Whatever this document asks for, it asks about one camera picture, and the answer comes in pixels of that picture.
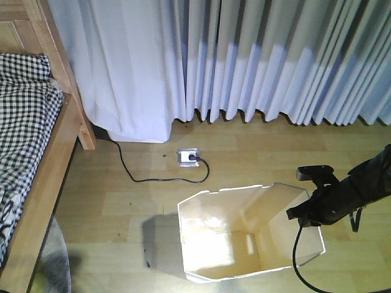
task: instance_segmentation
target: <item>electrical outlet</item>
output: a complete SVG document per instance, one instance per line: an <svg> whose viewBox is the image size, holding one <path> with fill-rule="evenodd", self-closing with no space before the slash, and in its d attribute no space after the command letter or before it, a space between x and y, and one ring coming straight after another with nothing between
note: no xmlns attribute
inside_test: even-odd
<svg viewBox="0 0 391 293"><path fill-rule="evenodd" d="M180 148L177 151L179 167L199 167L200 162L190 160L189 156L192 154L199 157L200 153L201 151L198 148Z"/></svg>

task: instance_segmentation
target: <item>black and white checkered fabric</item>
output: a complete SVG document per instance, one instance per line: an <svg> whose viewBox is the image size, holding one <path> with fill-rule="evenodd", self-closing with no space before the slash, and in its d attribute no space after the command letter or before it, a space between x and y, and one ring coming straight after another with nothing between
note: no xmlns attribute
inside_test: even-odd
<svg viewBox="0 0 391 293"><path fill-rule="evenodd" d="M60 111L46 56L0 54L0 267Z"/></svg>

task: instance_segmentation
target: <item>laminate floor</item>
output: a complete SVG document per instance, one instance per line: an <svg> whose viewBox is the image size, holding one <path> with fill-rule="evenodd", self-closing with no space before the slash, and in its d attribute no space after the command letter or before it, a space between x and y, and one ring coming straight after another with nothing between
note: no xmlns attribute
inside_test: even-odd
<svg viewBox="0 0 391 293"><path fill-rule="evenodd" d="M314 190L296 180L300 165L328 164L339 179L390 143L391 128L376 124L335 127L289 125L284 117L263 123L240 118L208 124L173 123L164 144L121 143L136 178L200 179L205 168L180 168L176 151L201 149L211 167L201 184L134 183L115 145L98 141L95 151L77 146L56 210L71 261L74 293L311 292L293 269L255 277L197 284L185 279L177 203L201 190L282 182ZM306 279L332 292L391 287L391 197L369 205L360 230L348 219L323 226L327 252L301 267Z"/></svg>

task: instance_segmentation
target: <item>white curtain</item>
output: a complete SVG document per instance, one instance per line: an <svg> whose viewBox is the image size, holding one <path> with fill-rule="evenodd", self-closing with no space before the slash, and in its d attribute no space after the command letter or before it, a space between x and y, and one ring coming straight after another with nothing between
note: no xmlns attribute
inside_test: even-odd
<svg viewBox="0 0 391 293"><path fill-rule="evenodd" d="M391 124L391 1L49 0L88 118L114 140L171 123Z"/></svg>

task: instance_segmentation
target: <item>black cable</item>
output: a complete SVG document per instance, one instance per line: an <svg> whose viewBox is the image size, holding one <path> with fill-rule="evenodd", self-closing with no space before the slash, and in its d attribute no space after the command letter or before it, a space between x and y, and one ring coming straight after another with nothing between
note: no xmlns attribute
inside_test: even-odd
<svg viewBox="0 0 391 293"><path fill-rule="evenodd" d="M293 252L292 252L292 263L293 263L293 269L294 269L294 272L296 273L296 275L298 276L298 278L300 279L300 281L303 282L303 284L305 284L308 288L310 288L311 290L315 291L315 292L318 292L318 293L331 293L331 292L328 292L328 291L324 291L322 289L319 289L317 287L315 287L314 285L310 284L306 279L304 279L304 277L300 274L300 271L297 267L297 263L296 263L296 250L298 248L298 243L299 243L299 239L300 239L300 235L301 235L301 231L303 230L303 223L305 223L307 221L307 215L305 216L303 222L300 224L300 228L299 228L299 231L298 231L298 235L296 236L296 240L294 242L294 245L293 245ZM388 289L384 289L384 290L380 290L380 291L373 291L373 292L368 292L368 293L391 293L391 288L388 288Z"/></svg>
<svg viewBox="0 0 391 293"><path fill-rule="evenodd" d="M202 159L201 157L196 157L195 155L191 154L189 156L189 160L191 161L197 161L197 162L203 162L206 166L206 175L203 179L199 180L199 181L193 181L193 180L190 180L190 179L186 179L186 178L147 178L147 179L136 179L133 177L133 175L131 174L131 172L129 171L128 167L126 166L125 164L125 161L123 160L123 156L122 156L122 149L121 149L121 146L119 145L119 143L111 140L111 139L101 139L101 140L107 140L108 142L112 142L114 143L118 150L119 150L119 154L120 154L120 159L121 159L121 163L123 165L123 168L125 168L127 174L129 175L130 179L132 179L132 181L134 182L147 182L147 181L159 181L159 182L165 182L165 181L186 181L186 182L189 182L189 183L202 183L204 182L208 177L209 177L209 173L210 173L210 168L209 168L209 165L208 163L206 162L206 160Z"/></svg>

